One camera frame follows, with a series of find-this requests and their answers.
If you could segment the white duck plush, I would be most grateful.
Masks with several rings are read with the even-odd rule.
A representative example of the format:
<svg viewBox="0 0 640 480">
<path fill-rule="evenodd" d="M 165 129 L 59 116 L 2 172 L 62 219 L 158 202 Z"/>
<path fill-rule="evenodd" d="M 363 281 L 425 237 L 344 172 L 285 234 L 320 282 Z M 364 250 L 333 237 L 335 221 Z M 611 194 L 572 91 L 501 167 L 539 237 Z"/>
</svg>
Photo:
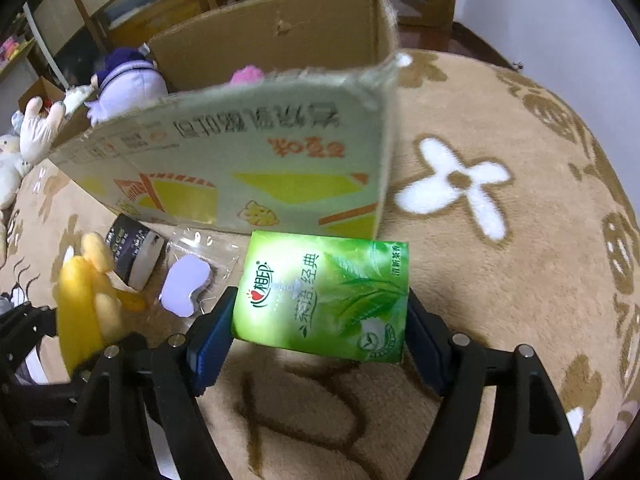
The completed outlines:
<svg viewBox="0 0 640 480">
<path fill-rule="evenodd" d="M 14 203 L 22 180 L 32 165 L 20 152 L 20 138 L 6 133 L 0 138 L 0 208 L 6 210 Z"/>
</svg>

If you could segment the purple haired plush doll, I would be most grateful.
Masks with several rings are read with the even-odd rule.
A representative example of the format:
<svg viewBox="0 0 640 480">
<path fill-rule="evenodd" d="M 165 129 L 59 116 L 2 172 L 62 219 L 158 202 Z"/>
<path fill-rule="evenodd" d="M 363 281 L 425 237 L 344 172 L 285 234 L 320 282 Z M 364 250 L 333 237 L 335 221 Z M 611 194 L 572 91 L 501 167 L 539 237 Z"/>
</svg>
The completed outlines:
<svg viewBox="0 0 640 480">
<path fill-rule="evenodd" d="M 128 110 L 168 96 L 165 78 L 138 49 L 120 47 L 107 55 L 102 70 L 91 77 L 96 99 L 86 101 L 93 127 Z"/>
</svg>

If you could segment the lilac soap in wrapper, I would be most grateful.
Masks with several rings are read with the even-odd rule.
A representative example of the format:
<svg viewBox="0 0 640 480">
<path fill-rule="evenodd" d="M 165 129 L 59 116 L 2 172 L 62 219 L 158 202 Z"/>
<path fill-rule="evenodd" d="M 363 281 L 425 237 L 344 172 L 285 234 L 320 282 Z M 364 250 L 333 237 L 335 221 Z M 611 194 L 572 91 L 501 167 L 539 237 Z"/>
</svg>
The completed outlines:
<svg viewBox="0 0 640 480">
<path fill-rule="evenodd" d="M 198 307 L 198 296 L 213 278 L 209 263 L 200 257 L 187 254 L 169 269 L 160 290 L 160 305 L 168 312 L 190 318 Z"/>
</svg>

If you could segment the wooden wardrobe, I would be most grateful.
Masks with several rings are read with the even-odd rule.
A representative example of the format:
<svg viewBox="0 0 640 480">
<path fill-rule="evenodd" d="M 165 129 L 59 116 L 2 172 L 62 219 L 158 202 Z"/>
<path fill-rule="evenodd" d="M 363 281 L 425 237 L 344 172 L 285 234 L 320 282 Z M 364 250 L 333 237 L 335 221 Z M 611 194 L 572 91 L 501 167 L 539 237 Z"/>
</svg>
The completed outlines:
<svg viewBox="0 0 640 480">
<path fill-rule="evenodd" d="M 22 11 L 40 39 L 36 72 L 63 86 L 89 81 L 117 47 L 152 36 L 230 0 L 26 0 Z"/>
</svg>

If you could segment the green tissue pack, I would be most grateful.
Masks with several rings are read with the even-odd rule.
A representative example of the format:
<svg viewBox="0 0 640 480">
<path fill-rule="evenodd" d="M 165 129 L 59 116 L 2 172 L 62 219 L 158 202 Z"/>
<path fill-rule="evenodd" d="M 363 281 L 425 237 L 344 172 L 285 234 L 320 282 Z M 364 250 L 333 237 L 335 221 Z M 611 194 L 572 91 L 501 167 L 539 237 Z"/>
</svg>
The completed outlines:
<svg viewBox="0 0 640 480">
<path fill-rule="evenodd" d="M 406 243 L 256 231 L 232 332 L 271 348 L 398 363 L 408 297 Z"/>
</svg>

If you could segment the black face product box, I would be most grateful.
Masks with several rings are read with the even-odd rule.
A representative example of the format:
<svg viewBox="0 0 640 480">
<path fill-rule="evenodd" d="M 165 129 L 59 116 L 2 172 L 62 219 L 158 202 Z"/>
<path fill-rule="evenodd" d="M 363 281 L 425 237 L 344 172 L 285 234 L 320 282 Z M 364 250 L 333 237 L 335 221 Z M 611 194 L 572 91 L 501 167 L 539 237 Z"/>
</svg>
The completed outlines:
<svg viewBox="0 0 640 480">
<path fill-rule="evenodd" d="M 106 233 L 114 272 L 130 288 L 142 292 L 160 258 L 166 240 L 138 220 L 119 214 Z"/>
</svg>

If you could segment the yellow plush toy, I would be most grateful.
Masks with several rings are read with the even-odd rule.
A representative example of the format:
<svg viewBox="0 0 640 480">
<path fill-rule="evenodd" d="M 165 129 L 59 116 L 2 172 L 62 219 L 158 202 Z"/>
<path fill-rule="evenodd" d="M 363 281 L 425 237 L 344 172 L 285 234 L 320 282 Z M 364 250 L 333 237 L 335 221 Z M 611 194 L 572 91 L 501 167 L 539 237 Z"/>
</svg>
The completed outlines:
<svg viewBox="0 0 640 480">
<path fill-rule="evenodd" d="M 67 258 L 54 289 L 56 333 L 66 372 L 81 365 L 127 335 L 122 314 L 146 308 L 143 297 L 114 287 L 111 248 L 95 232 L 81 237 L 80 253 Z"/>
</svg>

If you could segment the cardboard box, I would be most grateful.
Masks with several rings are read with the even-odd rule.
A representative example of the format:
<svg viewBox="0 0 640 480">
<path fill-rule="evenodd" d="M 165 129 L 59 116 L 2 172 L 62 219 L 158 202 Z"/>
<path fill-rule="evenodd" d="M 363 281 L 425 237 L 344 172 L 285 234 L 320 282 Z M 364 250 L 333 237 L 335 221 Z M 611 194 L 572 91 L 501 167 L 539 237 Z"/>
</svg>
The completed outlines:
<svg viewBox="0 0 640 480">
<path fill-rule="evenodd" d="M 245 0 L 149 48 L 168 96 L 75 134 L 59 170 L 143 221 L 375 238 L 398 131 L 388 0 Z M 264 79 L 229 84 L 247 65 Z"/>
</svg>

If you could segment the pink plush bear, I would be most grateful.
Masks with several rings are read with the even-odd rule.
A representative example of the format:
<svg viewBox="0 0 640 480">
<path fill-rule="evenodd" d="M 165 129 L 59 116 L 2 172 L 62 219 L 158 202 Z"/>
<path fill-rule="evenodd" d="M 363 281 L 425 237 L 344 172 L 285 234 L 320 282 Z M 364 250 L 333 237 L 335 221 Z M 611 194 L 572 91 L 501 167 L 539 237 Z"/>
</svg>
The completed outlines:
<svg viewBox="0 0 640 480">
<path fill-rule="evenodd" d="M 239 84 L 256 84 L 258 81 L 262 81 L 265 75 L 264 72 L 255 65 L 247 65 L 240 70 L 236 70 L 229 84 L 238 86 Z"/>
</svg>

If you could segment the white bunny plush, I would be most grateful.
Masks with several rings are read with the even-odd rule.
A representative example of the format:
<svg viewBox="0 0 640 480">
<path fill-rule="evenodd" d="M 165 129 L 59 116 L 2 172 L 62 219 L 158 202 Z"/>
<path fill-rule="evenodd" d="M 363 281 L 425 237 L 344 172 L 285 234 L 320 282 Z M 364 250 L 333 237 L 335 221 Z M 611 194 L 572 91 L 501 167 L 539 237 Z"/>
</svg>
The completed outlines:
<svg viewBox="0 0 640 480">
<path fill-rule="evenodd" d="M 45 159 L 64 122 L 66 108 L 63 101 L 54 102 L 47 116 L 41 114 L 43 100 L 34 96 L 26 104 L 20 132 L 22 157 L 32 166 Z"/>
</svg>

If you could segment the beige floral blanket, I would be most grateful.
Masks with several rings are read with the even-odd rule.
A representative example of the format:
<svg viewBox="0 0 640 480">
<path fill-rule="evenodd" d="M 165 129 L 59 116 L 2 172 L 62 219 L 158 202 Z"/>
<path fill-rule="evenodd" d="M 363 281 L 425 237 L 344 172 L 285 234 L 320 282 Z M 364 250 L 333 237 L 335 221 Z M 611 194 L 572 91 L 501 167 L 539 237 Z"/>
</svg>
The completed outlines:
<svg viewBox="0 0 640 480">
<path fill-rule="evenodd" d="M 590 478 L 639 409 L 639 229 L 582 120 L 526 77 L 414 50 L 381 232 L 428 310 L 528 342 Z M 201 407 L 237 479 L 403 479 L 435 419 L 410 361 L 341 364 L 237 342 Z"/>
</svg>

